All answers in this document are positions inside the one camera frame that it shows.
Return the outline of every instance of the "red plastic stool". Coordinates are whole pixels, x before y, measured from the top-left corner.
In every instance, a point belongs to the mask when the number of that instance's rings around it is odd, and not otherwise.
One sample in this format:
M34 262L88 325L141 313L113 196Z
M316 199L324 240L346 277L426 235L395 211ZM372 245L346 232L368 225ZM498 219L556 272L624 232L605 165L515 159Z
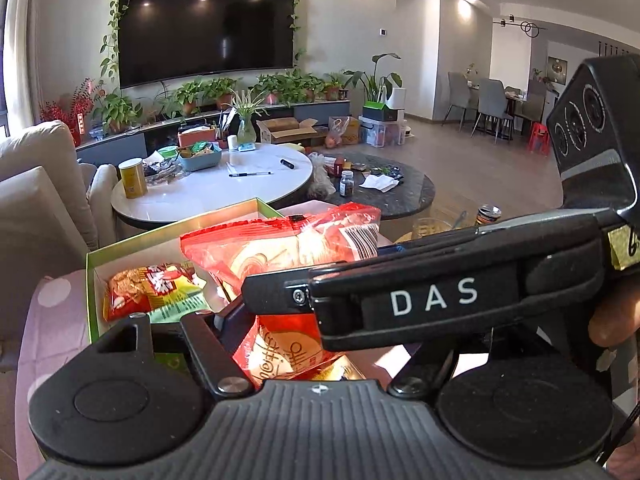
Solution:
M528 150L533 153L540 149L540 152L544 155L549 154L549 147L551 138L549 136L549 130L542 123L534 123L531 131L531 138L529 139Z

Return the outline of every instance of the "white marble coffee table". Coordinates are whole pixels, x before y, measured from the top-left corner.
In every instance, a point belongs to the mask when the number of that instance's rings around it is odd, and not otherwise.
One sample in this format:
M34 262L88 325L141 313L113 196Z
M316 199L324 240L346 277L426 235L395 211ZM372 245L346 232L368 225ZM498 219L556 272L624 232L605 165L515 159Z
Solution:
M122 182L113 189L111 205L127 224L139 228L155 228L214 211L252 198L267 204L279 202L293 195L310 181L313 166L302 153L275 144L256 144L254 152L223 152L216 168L196 171L170 184L150 186L148 193L133 200L124 195ZM280 163L293 163L290 170ZM259 173L263 176L229 177L230 173Z

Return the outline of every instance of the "hand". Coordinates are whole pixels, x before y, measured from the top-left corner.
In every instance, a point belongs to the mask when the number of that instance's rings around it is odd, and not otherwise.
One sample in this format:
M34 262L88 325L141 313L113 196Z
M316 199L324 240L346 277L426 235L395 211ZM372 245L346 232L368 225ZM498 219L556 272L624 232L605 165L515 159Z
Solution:
M597 307L589 323L591 340L604 348L615 346L640 328L640 277L618 283L612 294ZM640 479L640 431L633 442L619 447L607 470L618 480Z

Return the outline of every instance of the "yellow canister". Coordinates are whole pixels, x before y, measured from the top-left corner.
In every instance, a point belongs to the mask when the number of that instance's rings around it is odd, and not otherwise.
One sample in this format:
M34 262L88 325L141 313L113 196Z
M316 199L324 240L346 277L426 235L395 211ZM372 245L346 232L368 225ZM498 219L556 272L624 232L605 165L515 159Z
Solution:
M142 168L141 158L125 160L118 169L127 198L140 198L146 195L145 171Z

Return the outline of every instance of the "black cable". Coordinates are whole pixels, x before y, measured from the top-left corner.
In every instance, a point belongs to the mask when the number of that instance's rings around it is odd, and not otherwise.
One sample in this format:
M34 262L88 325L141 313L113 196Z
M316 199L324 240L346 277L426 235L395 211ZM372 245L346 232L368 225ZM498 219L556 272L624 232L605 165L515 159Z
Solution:
M633 409L631 414L627 417L625 423L620 427L616 436L613 437L609 443L605 446L604 450L602 450L601 455L598 457L597 463L598 465L604 466L607 463L607 460L611 457L612 453L616 450L622 439L625 437L626 432L631 429L636 420L638 420L638 416L640 416L640 402L636 404L636 407Z

